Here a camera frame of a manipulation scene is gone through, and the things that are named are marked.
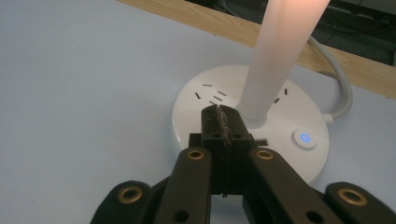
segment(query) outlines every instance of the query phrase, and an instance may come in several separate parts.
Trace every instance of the black cable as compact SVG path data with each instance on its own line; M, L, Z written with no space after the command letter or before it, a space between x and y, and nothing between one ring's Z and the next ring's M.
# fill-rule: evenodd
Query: black cable
M327 15L326 11L325 11L325 13L323 14L323 16L324 16L324 18L327 19L328 22L327 22L327 23L324 23L324 24L318 24L318 25L322 25L322 26L324 26L325 28L331 28L331 27L333 26L333 24L334 24L334 21L332 20L332 18L330 18L329 15ZM332 40L332 38L333 38L334 35L335 35L335 30L334 30L334 29L331 29L331 30L332 30L332 33L330 34L330 36L327 38L326 41L323 41L323 44L324 44L324 45L327 45L327 44L330 42L330 40Z
M333 15L330 11L326 11L326 14L328 14L331 18L333 18L337 22L343 24L345 27L357 31L357 32L350 32L350 31L344 31L344 30L333 28L333 27L329 27L330 29L334 29L336 32L340 32L340 33L344 33L344 34L349 34L349 35L382 35L382 34L389 33L389 32L391 32L391 31L396 29L396 27L392 27L391 24L385 24L384 26L379 27L379 28L375 28L373 30L363 31L363 30L361 30L361 29L359 29L359 28L357 28L357 27L355 27L353 25L350 25L350 24L340 20L338 17Z

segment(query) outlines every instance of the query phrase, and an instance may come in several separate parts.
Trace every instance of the white desk lamp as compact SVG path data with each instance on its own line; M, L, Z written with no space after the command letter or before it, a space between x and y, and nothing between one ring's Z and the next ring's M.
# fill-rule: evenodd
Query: white desk lamp
M175 153L188 147L190 133L201 132L202 109L227 105L237 108L259 145L277 150L312 181L327 159L329 134L315 103L287 78L328 3L271 0L250 67L210 69L179 93L173 111Z

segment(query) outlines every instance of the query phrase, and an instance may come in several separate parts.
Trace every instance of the wooden edge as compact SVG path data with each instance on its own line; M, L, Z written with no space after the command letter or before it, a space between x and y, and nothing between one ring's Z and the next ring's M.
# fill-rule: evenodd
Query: wooden edge
M120 1L251 48L254 48L260 31L260 25L257 23L245 21L184 0ZM326 47L326 49L340 63L353 85L396 99L395 67L377 63L339 49L330 47ZM309 44L305 46L297 64L321 74L333 74L330 65Z

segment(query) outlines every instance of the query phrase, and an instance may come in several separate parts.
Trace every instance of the round white base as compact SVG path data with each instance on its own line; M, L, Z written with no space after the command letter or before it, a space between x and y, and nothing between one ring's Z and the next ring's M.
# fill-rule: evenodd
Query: round white base
M175 154L188 147L190 133L201 132L201 110L210 105L235 108L248 67L227 65L203 72L179 93L173 109ZM287 80L267 115L266 123L248 129L261 146L277 151L307 182L322 170L329 150L325 120L311 98Z

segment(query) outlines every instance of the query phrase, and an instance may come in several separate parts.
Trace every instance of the white table surface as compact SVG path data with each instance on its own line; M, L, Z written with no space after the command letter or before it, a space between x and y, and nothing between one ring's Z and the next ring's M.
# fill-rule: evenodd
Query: white table surface
M0 1L0 223L89 223L121 182L171 174L173 102L253 49L112 0ZM323 111L336 83L291 75ZM396 210L396 102L353 88L312 184L357 184ZM212 223L247 222L213 201Z

